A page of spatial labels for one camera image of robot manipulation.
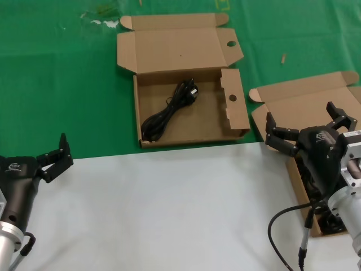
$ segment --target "small wood chip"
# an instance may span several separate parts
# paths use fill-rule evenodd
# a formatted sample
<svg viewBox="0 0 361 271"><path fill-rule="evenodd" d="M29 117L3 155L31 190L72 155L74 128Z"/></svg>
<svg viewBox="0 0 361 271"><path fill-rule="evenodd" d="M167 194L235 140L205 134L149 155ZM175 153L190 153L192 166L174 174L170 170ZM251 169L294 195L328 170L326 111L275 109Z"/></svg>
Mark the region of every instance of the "small wood chip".
<svg viewBox="0 0 361 271"><path fill-rule="evenodd" d="M281 60L281 64L283 65L284 63L285 63L285 61L286 61L286 56L287 56L287 54L283 54L283 56L282 56L282 60Z"/></svg>

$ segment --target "box lid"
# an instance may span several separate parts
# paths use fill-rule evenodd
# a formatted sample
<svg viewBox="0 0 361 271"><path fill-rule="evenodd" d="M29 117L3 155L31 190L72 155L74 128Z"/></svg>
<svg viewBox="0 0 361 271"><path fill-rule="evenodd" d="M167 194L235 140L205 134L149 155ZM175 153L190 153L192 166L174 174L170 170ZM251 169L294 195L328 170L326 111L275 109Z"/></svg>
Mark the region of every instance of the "box lid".
<svg viewBox="0 0 361 271"><path fill-rule="evenodd" d="M264 103L252 112L252 118L263 139L268 112L277 126L301 130L328 124L332 119L326 105L331 101L361 120L361 88L349 86L358 80L356 72L334 72L252 89L250 99ZM361 121L356 128L361 129Z"/></svg>
<svg viewBox="0 0 361 271"><path fill-rule="evenodd" d="M243 57L227 14L123 16L117 62L137 74L225 68Z"/></svg>

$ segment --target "white table surface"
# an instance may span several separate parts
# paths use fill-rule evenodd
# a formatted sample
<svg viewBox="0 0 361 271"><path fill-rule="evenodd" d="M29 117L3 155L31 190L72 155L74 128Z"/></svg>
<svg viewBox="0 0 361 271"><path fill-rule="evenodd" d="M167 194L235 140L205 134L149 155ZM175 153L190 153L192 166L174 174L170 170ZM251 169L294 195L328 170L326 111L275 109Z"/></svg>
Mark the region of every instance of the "white table surface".
<svg viewBox="0 0 361 271"><path fill-rule="evenodd" d="M80 159L41 182L18 271L286 270L267 237L297 204L287 157L262 143ZM299 211L273 236L294 270ZM306 271L357 270L348 235L309 241Z"/></svg>

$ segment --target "cardboard box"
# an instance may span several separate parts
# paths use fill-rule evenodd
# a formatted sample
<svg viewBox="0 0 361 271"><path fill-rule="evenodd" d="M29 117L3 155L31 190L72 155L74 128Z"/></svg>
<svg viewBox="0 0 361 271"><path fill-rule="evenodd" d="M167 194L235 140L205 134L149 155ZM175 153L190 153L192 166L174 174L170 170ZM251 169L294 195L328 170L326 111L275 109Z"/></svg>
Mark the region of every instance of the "cardboard box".
<svg viewBox="0 0 361 271"><path fill-rule="evenodd" d="M358 80L359 76L356 72L335 72L252 89L249 93L250 99L264 103L252 112L252 118L263 140L266 136L268 112L272 113L277 126L301 130L331 122L332 119L326 111L326 105L331 101L336 107L345 110L349 116L361 120L361 87L350 86ZM358 122L356 129L361 129L361 121ZM346 131L345 128L339 129L341 133ZM286 166L298 203L310 202L295 159L290 158ZM308 210L307 208L301 210L304 219ZM347 232L324 235L318 225L317 217L314 217L312 237L345 233Z"/></svg>
<svg viewBox="0 0 361 271"><path fill-rule="evenodd" d="M120 19L123 27L133 30L118 34L117 63L136 73L135 110L142 147L236 140L249 131L239 70L227 68L243 53L233 29L217 28L227 22L227 14ZM143 141L143 121L163 110L177 84L190 78L199 88L195 103L174 114L159 141Z"/></svg>
<svg viewBox="0 0 361 271"><path fill-rule="evenodd" d="M291 180L291 184L292 184L294 193L296 195L298 204L309 203L310 199L307 196L306 189L303 185L301 175L297 168L296 160L294 158L288 159L288 161L286 162L286 167L287 167L289 178ZM301 209L301 214L302 214L302 217L304 220L306 219L307 213L309 212L310 208L311 207ZM314 216L314 223L313 223L312 229L311 229L312 237L328 237L328 236L336 236L336 235L342 235L342 234L347 233L347 231L343 231L341 233L336 233L336 234L323 234L321 231L321 228L318 224L318 218L319 218L319 216L316 216L316 215Z"/></svg>

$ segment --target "white sticker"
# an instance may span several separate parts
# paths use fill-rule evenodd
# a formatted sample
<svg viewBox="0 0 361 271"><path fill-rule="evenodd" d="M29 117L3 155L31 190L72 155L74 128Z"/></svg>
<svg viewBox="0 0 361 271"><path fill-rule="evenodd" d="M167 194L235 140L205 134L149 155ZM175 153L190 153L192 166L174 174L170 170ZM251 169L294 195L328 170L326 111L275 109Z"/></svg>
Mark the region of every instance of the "white sticker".
<svg viewBox="0 0 361 271"><path fill-rule="evenodd" d="M354 132L344 133L345 137L353 137L353 136L359 136L359 135L361 135L361 131L354 131Z"/></svg>

